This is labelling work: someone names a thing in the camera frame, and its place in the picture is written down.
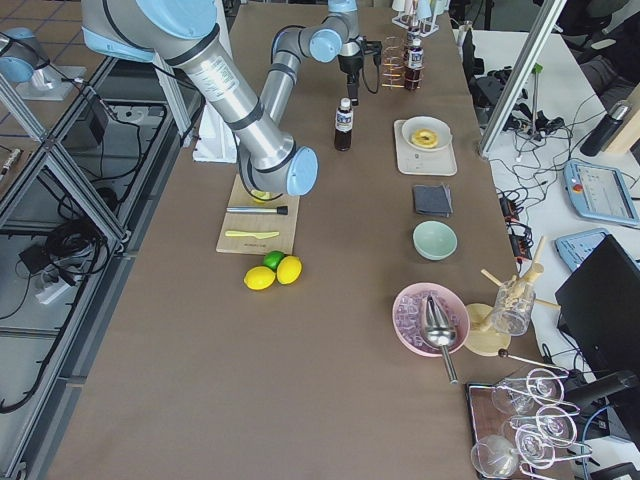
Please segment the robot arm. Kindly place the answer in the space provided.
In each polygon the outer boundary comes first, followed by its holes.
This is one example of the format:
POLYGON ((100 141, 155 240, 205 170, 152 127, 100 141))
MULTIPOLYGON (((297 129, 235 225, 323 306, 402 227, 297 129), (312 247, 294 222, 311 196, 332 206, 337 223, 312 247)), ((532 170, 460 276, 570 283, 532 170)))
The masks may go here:
POLYGON ((260 94, 265 112, 275 123, 281 121, 305 59, 320 63, 336 60, 347 78, 347 97, 352 105, 358 105, 364 57, 361 40, 354 1, 330 1, 328 15, 319 25, 283 28, 273 39, 271 66, 260 94))
POLYGON ((318 173, 315 152, 279 129, 219 40, 212 1, 84 1, 85 44, 129 61, 155 57, 182 70, 249 153, 244 176, 256 189, 307 194, 318 173))

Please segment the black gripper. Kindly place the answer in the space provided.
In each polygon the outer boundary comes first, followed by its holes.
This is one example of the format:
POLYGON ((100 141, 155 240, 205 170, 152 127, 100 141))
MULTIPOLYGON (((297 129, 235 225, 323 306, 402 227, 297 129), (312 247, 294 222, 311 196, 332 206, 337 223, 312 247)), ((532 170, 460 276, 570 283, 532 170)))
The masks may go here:
POLYGON ((363 54, 358 42, 344 44, 338 55, 340 70, 347 76, 347 93, 352 106, 359 105, 359 77, 363 54))

